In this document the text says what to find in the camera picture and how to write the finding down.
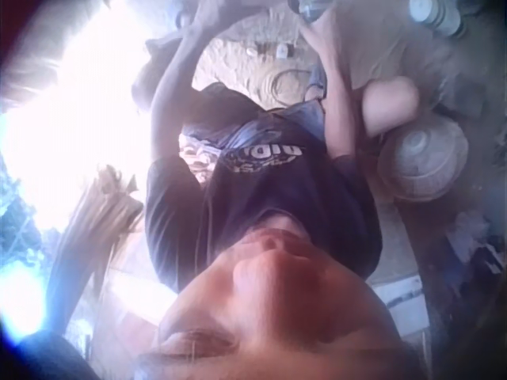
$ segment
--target black t-shirt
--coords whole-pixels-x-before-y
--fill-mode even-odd
[[[179,292],[273,212],[293,217],[314,245],[369,276],[382,241],[355,158],[330,160],[322,142],[276,115],[261,116],[242,133],[245,144],[222,152],[204,189],[178,156],[152,165],[146,232],[159,279]]]

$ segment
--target eye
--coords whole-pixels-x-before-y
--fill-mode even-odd
[[[207,329],[192,329],[171,334],[160,347],[161,353],[174,359],[199,359],[227,355],[234,341],[226,334]]]

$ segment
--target nose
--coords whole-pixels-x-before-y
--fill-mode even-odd
[[[251,336],[300,342],[315,335],[319,275],[311,260],[268,249],[238,262],[233,278],[235,309]]]

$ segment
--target man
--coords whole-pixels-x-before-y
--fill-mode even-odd
[[[266,112],[221,85],[194,91],[211,39],[256,11],[201,1],[154,93],[146,232],[179,296],[140,366],[148,378],[402,378],[395,326],[362,280],[382,244],[356,147],[415,117],[417,90],[397,79],[354,93],[332,7],[302,27],[324,101]],[[206,127],[222,153],[202,189],[178,136]]]

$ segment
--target person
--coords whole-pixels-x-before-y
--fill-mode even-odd
[[[147,242],[178,297],[135,378],[413,378],[417,364],[364,281],[382,240],[357,150],[417,115],[417,89],[406,78],[352,89],[334,5],[301,28],[322,62],[304,102],[265,111],[222,84],[195,91],[211,39],[259,10],[201,0],[177,44],[162,49],[168,67],[156,80],[144,72]],[[204,188],[179,156],[180,133],[221,151]],[[18,350],[43,373],[36,378],[95,378],[67,359],[65,342],[41,357],[52,341],[42,332]]]

